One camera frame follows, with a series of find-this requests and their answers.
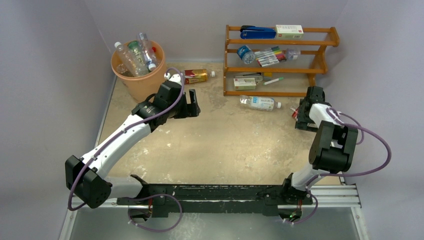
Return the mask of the crushed clear bottle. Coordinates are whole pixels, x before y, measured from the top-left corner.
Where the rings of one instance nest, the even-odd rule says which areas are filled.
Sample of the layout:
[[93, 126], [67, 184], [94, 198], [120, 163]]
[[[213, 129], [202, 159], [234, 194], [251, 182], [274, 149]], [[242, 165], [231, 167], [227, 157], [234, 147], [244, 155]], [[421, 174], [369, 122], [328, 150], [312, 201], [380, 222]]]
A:
[[149, 73], [147, 67], [139, 61], [134, 52], [127, 45], [117, 41], [114, 46], [120, 60], [134, 77], [142, 77]]

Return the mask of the green tea bottle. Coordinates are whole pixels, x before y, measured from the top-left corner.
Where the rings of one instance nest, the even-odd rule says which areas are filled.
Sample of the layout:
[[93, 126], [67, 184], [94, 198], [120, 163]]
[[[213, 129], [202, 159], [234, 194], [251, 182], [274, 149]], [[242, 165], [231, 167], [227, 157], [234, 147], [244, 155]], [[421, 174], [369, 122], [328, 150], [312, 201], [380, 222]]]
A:
[[142, 49], [139, 45], [139, 42], [137, 40], [133, 40], [127, 44], [128, 48], [133, 52], [137, 60], [142, 64], [145, 65], [145, 58], [142, 52]]

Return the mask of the red white label bottle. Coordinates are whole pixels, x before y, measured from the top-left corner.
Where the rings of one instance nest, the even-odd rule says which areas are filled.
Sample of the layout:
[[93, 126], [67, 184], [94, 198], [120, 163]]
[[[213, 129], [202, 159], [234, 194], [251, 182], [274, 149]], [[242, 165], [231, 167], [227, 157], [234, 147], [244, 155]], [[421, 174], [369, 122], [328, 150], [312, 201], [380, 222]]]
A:
[[291, 117], [292, 117], [293, 119], [297, 120], [297, 119], [298, 119], [298, 112], [299, 112], [299, 108], [298, 108], [298, 107], [294, 107], [294, 106], [292, 106], [292, 107], [290, 107], [290, 109], [292, 110]]

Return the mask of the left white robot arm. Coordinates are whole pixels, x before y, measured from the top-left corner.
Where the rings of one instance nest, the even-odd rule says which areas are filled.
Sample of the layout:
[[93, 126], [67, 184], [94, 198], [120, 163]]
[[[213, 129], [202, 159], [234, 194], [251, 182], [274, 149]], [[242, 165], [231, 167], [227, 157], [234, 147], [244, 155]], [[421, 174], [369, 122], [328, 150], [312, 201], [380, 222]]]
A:
[[66, 187], [70, 190], [68, 209], [73, 196], [82, 200], [82, 206], [95, 209], [110, 198], [130, 198], [138, 205], [146, 203], [149, 191], [136, 177], [122, 181], [108, 180], [113, 166], [140, 140], [147, 137], [168, 119], [198, 117], [201, 110], [195, 89], [188, 91], [171, 80], [163, 82], [156, 93], [138, 103], [123, 124], [93, 150], [81, 157], [71, 155], [64, 165]]

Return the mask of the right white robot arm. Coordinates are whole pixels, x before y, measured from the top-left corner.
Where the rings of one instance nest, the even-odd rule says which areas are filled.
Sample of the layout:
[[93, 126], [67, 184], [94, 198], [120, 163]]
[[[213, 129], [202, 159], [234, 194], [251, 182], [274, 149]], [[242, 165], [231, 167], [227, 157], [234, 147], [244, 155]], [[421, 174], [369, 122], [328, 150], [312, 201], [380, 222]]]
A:
[[280, 196], [294, 203], [306, 189], [325, 174], [338, 174], [350, 169], [357, 144], [358, 130], [344, 125], [340, 112], [326, 102], [322, 87], [310, 86], [299, 101], [295, 128], [314, 132], [308, 154], [308, 164], [291, 173], [283, 183]]

